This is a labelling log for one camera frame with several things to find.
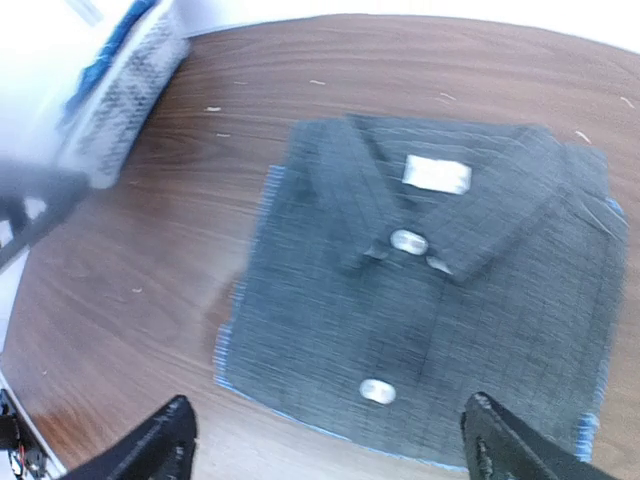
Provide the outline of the black pinstriped long sleeve shirt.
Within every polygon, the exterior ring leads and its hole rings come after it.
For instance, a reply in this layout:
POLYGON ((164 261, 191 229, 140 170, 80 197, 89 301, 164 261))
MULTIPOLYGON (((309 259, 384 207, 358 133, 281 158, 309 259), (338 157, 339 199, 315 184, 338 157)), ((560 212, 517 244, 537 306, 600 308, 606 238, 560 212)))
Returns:
POLYGON ((449 468, 483 391, 588 459, 628 224, 600 151, 539 126, 297 123, 229 323, 228 388, 449 468))

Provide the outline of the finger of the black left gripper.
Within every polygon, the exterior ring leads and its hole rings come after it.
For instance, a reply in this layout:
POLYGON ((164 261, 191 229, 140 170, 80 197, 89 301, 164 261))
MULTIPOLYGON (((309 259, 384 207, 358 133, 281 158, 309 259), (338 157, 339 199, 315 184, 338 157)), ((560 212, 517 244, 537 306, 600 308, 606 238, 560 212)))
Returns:
POLYGON ((64 222, 89 192, 89 177, 83 172, 3 159, 1 268, 64 222))

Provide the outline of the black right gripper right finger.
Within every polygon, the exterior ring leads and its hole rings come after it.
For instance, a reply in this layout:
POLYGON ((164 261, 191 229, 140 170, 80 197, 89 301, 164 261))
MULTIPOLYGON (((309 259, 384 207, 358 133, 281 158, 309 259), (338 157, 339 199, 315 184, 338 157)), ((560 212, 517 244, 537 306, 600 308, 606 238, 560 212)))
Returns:
POLYGON ((469 397, 460 420, 471 479, 609 479, 531 428, 484 392, 469 397))

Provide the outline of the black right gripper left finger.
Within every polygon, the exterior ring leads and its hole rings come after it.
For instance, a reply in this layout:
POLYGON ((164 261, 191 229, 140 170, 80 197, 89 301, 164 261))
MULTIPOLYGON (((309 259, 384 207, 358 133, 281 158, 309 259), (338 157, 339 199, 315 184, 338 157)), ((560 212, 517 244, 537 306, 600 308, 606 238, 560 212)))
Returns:
POLYGON ((195 411, 176 395, 102 454, 66 473, 66 479, 189 480, 196 451, 195 411))

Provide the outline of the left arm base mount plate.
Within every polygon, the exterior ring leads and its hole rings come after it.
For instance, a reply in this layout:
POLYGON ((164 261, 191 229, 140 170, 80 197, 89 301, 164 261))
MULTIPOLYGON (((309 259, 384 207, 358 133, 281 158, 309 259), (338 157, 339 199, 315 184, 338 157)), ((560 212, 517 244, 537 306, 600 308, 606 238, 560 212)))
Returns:
POLYGON ((51 462, 9 392, 1 389, 1 478, 53 479, 51 462))

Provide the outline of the light blue checked shirt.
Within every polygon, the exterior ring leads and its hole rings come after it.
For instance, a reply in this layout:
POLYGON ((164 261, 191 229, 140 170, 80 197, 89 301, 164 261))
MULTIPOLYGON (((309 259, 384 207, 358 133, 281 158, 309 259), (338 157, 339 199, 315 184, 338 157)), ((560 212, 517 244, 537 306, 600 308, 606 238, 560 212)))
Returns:
POLYGON ((393 251, 363 270, 329 265, 315 240, 276 229, 286 171, 270 169, 248 269, 219 331, 219 385, 320 433, 463 470, 466 402, 496 397, 589 461, 619 298, 615 253, 594 272, 510 262, 465 283, 393 251))

